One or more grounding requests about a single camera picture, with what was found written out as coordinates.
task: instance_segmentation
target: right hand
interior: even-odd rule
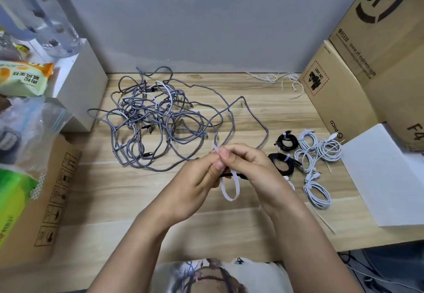
[[[259,202],[271,217],[297,198],[273,162],[261,150],[244,144],[220,147],[218,154],[228,167],[244,174],[255,188]]]

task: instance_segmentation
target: white t-shirt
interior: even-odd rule
[[[213,287],[218,285],[222,285],[220,292],[293,293],[282,265],[255,263],[243,257],[230,263],[218,259],[199,259],[159,264],[152,277],[150,292],[215,292]]]

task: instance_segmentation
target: gray wall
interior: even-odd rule
[[[107,72],[301,72],[354,0],[60,0]]]

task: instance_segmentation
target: wooden desk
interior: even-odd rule
[[[110,75],[110,81],[101,108],[112,109],[109,95],[117,89],[121,74]],[[262,150],[276,151],[274,142],[285,130],[295,135],[305,129],[314,129],[320,138],[329,132],[315,111],[306,93],[293,99],[289,81],[281,85],[256,79],[246,74],[176,74],[187,83],[199,83],[215,88],[227,101],[246,97],[253,113],[269,129],[269,138]],[[219,97],[201,88],[183,88],[192,101],[202,101],[224,108]],[[257,146],[265,132],[247,112],[242,102],[234,105],[236,129],[231,143],[243,142]],[[220,127],[228,132],[230,122]],[[154,131],[143,140],[150,149],[157,145],[159,135]],[[0,272],[2,292],[61,292],[87,288],[104,262],[119,243],[131,222],[159,191],[172,179],[181,166],[169,172],[155,173],[145,169],[122,167],[111,152],[109,127],[96,122],[90,134],[68,135],[68,140],[83,151],[81,163],[73,179],[62,227],[52,258],[45,264]],[[178,146],[185,154],[195,144]],[[206,141],[199,155],[211,149]],[[175,155],[166,155],[156,166],[166,167],[175,162]],[[379,246],[424,238],[424,227],[378,227],[358,194],[341,161],[331,164],[328,171],[319,162],[322,172],[319,182],[327,188],[333,204],[320,212],[336,230],[332,234],[321,223],[338,251]],[[291,178],[298,195],[302,192],[303,176],[296,171]],[[226,179],[227,192],[234,193],[234,182]],[[193,217],[171,228],[167,234],[159,261],[176,261],[217,257],[230,261],[247,257],[254,261],[279,259],[273,244],[273,230],[264,213],[258,211],[254,189],[247,181],[240,182],[240,197],[227,201],[219,188],[212,189],[206,202]]]

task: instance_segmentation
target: white box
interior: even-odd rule
[[[424,224],[424,154],[384,124],[343,145],[342,161],[378,226]]]
[[[99,107],[108,82],[87,39],[81,40],[80,53],[62,59],[52,59],[35,40],[30,42],[35,52],[30,62],[55,64],[44,96],[46,101],[66,108],[73,115],[62,130],[66,132],[91,130],[94,119],[88,116],[87,109]]]

